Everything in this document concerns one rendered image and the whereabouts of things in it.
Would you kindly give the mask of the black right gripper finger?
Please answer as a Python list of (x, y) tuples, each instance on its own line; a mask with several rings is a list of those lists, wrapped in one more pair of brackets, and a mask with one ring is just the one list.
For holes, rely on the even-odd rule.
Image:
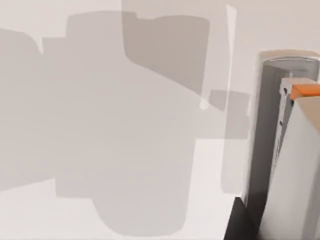
[(240, 197), (235, 197), (223, 240), (258, 240), (258, 226)]

